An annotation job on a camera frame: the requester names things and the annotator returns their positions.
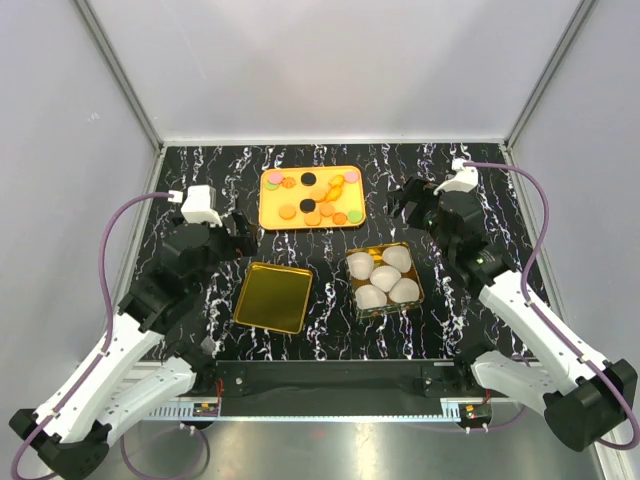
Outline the yellow dotted round cookie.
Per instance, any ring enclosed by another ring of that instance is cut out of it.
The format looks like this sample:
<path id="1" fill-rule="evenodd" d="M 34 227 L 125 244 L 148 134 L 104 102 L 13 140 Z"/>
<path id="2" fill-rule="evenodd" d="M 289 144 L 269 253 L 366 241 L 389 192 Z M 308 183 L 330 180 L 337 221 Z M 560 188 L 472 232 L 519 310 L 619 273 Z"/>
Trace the yellow dotted round cookie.
<path id="1" fill-rule="evenodd" d="M 291 220 L 296 216 L 297 210 L 293 205 L 285 204 L 282 205 L 279 210 L 279 216 L 284 220 Z"/>

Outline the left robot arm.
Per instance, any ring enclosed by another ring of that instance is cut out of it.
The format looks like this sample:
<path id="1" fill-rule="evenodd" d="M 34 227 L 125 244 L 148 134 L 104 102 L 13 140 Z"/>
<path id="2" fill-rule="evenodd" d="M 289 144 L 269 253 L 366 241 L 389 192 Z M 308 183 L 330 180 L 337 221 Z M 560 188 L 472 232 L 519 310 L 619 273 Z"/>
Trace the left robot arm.
<path id="1" fill-rule="evenodd" d="M 182 219 L 133 281 L 103 337 L 69 379 L 36 409 L 20 409 L 11 429 L 52 475 L 85 479 L 135 423 L 169 399 L 208 394 L 216 372 L 202 350 L 175 347 L 150 379 L 117 393 L 126 374 L 196 310 L 217 267 L 257 252 L 257 227 L 239 210 L 234 227 Z"/>

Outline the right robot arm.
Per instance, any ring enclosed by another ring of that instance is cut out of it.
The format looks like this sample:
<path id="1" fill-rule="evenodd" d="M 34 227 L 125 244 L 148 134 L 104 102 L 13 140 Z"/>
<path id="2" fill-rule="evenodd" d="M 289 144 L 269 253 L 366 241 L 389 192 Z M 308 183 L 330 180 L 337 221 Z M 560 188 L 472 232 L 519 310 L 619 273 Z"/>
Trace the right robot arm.
<path id="1" fill-rule="evenodd" d="M 454 282 L 504 321 L 540 364 L 527 367 L 476 346 L 456 359 L 460 393 L 472 397 L 488 389 L 519 402 L 543 416 L 556 438 L 576 452 L 624 421 L 637 422 L 637 371 L 590 347 L 536 295 L 506 250 L 490 240 L 471 186 L 411 178 L 387 196 L 391 216 L 407 206 L 407 224 L 429 234 Z"/>

